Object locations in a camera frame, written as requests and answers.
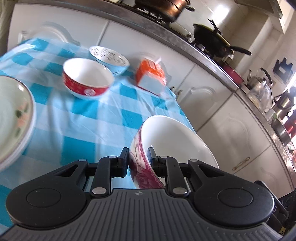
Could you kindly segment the pink floral white bowl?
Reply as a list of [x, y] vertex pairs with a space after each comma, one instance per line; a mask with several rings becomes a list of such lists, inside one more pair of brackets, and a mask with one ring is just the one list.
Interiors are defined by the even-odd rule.
[[135, 134], [129, 149], [129, 169], [136, 188], [164, 188], [148, 158], [152, 147], [157, 156], [170, 156], [179, 163], [197, 159], [218, 168], [218, 163], [203, 140], [183, 123], [163, 115], [148, 117]]

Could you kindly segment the large white plate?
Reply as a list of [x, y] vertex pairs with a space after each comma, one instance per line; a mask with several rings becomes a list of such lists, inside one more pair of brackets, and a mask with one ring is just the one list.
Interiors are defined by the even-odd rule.
[[18, 108], [1, 109], [1, 170], [15, 162], [27, 147], [36, 123], [34, 97], [23, 98]]

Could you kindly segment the green lotus plate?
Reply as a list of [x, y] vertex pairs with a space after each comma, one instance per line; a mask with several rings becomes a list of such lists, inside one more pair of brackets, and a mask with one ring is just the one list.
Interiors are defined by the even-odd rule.
[[36, 123], [35, 99], [22, 82], [1, 76], [1, 170], [25, 150]]

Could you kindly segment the red white bowl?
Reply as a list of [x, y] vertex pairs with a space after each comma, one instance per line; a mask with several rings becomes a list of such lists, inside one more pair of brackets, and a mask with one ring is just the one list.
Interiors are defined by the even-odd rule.
[[98, 99], [114, 83], [114, 75], [102, 64], [85, 58], [72, 58], [63, 63], [62, 80], [75, 97]]

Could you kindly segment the orange tissue pack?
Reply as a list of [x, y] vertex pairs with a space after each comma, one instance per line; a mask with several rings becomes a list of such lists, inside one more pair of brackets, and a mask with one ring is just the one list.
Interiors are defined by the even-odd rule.
[[143, 59], [135, 73], [137, 86], [159, 96], [167, 85], [166, 75], [159, 63]]

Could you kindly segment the blue cartoon animal bowl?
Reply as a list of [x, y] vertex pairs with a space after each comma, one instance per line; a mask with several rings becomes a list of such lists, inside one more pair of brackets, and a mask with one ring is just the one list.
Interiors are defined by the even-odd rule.
[[104, 65], [115, 76], [122, 75], [130, 66], [129, 61], [118, 52], [101, 46], [89, 48], [89, 56]]

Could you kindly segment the blue checked tablecloth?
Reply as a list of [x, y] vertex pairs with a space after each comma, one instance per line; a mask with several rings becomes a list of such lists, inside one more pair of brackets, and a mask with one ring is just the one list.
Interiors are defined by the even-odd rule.
[[98, 99], [70, 94], [62, 81], [63, 63], [88, 56], [85, 48], [39, 38], [1, 56], [1, 75], [24, 83], [34, 96], [37, 111], [30, 143], [1, 171], [1, 232], [12, 225], [5, 202], [18, 185], [78, 159], [94, 163], [119, 155], [149, 116], [165, 115], [190, 125], [168, 88], [160, 96], [150, 94], [133, 85], [130, 70]]

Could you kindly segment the steel bowl on counter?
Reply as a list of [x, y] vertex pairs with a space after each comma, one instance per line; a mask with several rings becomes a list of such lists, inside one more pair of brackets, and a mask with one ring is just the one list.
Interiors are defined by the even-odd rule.
[[289, 133], [279, 119], [273, 120], [271, 126], [284, 146], [287, 146], [292, 141]]

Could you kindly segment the clear plastic bag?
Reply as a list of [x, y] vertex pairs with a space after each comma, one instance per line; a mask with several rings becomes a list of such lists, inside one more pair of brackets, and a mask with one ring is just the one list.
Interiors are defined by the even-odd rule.
[[264, 112], [271, 98], [271, 89], [266, 81], [259, 82], [247, 94], [252, 103]]

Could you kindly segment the steel thermos jug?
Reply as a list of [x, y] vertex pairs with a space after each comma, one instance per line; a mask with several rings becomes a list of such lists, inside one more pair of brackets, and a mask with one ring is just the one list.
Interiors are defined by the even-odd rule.
[[286, 90], [284, 93], [275, 96], [273, 98], [274, 105], [273, 111], [276, 113], [277, 117], [281, 120], [287, 115], [287, 113], [295, 105], [295, 87], [292, 86], [289, 90]]

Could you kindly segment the steel kettle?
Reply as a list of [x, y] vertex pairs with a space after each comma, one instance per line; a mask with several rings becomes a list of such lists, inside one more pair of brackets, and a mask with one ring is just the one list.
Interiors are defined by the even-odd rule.
[[[265, 74], [265, 77], [259, 77], [258, 73], [263, 72]], [[257, 84], [265, 82], [268, 87], [273, 86], [273, 80], [269, 73], [264, 69], [260, 68], [257, 70], [256, 75], [252, 75], [252, 71], [249, 69], [248, 70], [248, 77], [247, 77], [247, 87], [249, 90], [253, 89]]]

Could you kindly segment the black wall holder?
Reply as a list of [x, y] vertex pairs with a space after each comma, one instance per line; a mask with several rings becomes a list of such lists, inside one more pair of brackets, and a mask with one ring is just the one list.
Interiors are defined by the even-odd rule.
[[284, 57], [281, 61], [278, 59], [276, 60], [273, 72], [283, 81], [283, 83], [287, 84], [294, 74], [292, 67], [293, 64], [287, 63], [287, 58]]

